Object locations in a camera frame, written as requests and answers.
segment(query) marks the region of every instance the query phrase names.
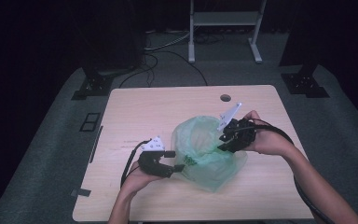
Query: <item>gray floor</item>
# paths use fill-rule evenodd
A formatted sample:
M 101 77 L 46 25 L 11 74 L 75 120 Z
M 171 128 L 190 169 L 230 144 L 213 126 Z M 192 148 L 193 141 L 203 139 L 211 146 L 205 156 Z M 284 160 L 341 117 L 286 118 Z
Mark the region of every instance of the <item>gray floor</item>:
M 280 73 L 295 72 L 298 66 L 278 67 L 287 34 L 260 34 L 257 40 L 262 64 L 256 64 L 247 45 L 250 34 L 224 35 L 211 45 L 196 45 L 193 64 L 208 84 L 273 85 L 293 122 L 310 162 L 341 193 L 358 213 L 358 111 L 342 92 L 336 78 L 319 66 L 314 73 L 330 98 L 310 99 L 291 95 Z M 149 36 L 149 47 L 178 35 Z M 187 57 L 186 42 L 161 51 Z M 112 89 L 172 86 L 203 86 L 200 73 L 182 58 L 169 52 L 149 52 L 158 58 L 153 72 L 115 78 Z M 145 56 L 151 66 L 155 59 Z M 85 78 L 77 69 L 62 87 L 29 146 L 16 174 L 0 200 L 0 223 L 75 223 L 72 212 L 96 132 L 80 132 L 88 113 L 103 113 L 107 96 L 71 101 Z M 266 223 L 314 223 L 313 220 L 265 220 Z

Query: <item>black bracket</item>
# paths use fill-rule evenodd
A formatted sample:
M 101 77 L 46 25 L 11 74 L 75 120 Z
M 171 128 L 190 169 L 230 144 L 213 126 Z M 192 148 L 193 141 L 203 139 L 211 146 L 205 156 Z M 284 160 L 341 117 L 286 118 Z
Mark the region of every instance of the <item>black bracket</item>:
M 72 100 L 86 100 L 88 96 L 107 96 L 112 82 L 112 77 L 86 77 L 80 90 L 75 91 Z
M 305 94 L 308 98 L 328 98 L 327 91 L 319 86 L 312 74 L 318 64 L 303 64 L 298 73 L 281 74 L 290 94 Z

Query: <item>table top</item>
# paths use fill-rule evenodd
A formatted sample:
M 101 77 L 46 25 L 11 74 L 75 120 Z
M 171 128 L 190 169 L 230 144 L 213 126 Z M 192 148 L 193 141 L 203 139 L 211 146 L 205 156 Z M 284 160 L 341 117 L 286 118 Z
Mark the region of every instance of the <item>table top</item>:
M 223 102 L 223 94 L 229 95 L 231 101 Z M 236 103 L 242 106 L 234 119 L 256 110 L 261 119 L 284 130 L 305 155 L 272 86 L 112 90 L 98 145 L 81 186 L 90 190 L 90 195 L 77 197 L 74 220 L 109 218 L 128 157 L 140 142 L 159 135 L 169 147 L 178 124 L 196 116 L 219 118 Z M 173 165 L 173 159 L 162 159 L 161 163 Z M 254 152 L 248 152 L 245 165 L 217 192 L 200 189 L 174 174 L 141 190 L 132 201 L 130 214 L 131 221 L 295 218 L 312 218 L 312 215 L 296 192 L 290 167 L 281 157 Z

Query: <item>person's left hand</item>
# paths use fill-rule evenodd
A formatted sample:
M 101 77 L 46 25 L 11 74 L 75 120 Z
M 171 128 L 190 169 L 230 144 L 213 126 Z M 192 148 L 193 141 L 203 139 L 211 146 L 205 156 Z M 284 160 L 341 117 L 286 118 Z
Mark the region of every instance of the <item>person's left hand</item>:
M 126 181 L 124 181 L 121 190 L 126 190 L 128 193 L 136 194 L 139 190 L 146 187 L 150 182 L 160 179 L 163 179 L 163 177 L 156 175 L 148 175 L 143 172 L 139 167 L 138 161 L 135 161 L 132 164 L 130 174 L 127 176 Z

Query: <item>green plastic bag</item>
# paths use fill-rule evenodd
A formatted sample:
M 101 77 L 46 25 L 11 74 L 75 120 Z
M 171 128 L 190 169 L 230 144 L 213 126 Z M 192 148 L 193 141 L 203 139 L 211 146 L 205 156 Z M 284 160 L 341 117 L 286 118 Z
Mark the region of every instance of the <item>green plastic bag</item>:
M 244 151 L 222 151 L 218 146 L 222 132 L 217 131 L 219 120 L 198 116 L 179 124 L 172 133 L 175 164 L 184 164 L 180 173 L 187 180 L 208 191 L 221 189 L 246 163 Z

